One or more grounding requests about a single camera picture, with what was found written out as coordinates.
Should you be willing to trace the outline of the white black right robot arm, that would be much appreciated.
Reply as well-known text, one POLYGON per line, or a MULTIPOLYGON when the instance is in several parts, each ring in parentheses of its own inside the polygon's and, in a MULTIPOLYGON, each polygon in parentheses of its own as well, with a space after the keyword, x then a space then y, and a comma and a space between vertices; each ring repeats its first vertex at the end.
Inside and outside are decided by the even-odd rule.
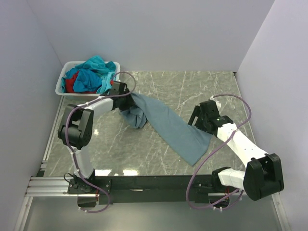
POLYGON ((223 167, 212 172, 210 187, 222 192, 227 187, 244 190, 257 201, 284 189, 281 160, 250 141, 228 117, 219 114, 217 103, 208 100, 195 106, 188 122, 214 135, 240 158, 245 171, 223 167))

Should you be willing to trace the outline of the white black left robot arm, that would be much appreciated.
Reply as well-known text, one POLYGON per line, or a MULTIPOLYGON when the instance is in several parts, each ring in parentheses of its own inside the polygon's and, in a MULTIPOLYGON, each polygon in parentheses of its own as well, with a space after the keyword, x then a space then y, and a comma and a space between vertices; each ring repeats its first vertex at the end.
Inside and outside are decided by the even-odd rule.
POLYGON ((99 190, 87 148, 92 137, 94 116, 117 108, 121 111, 130 108, 134 105, 130 94, 126 83, 112 80, 107 93, 83 104, 68 104, 65 108, 58 138, 68 148, 74 165, 69 193, 87 194, 99 190))

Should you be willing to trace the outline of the grey-blue t shirt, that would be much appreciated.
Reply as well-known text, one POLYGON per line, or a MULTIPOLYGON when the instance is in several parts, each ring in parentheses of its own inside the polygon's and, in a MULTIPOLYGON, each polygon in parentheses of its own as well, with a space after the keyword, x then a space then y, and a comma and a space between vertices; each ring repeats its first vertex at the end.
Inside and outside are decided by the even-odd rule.
POLYGON ((135 129, 149 123, 161 138, 190 166, 208 150, 211 134, 188 125, 163 102, 132 93, 135 104, 121 111, 124 120, 135 129))

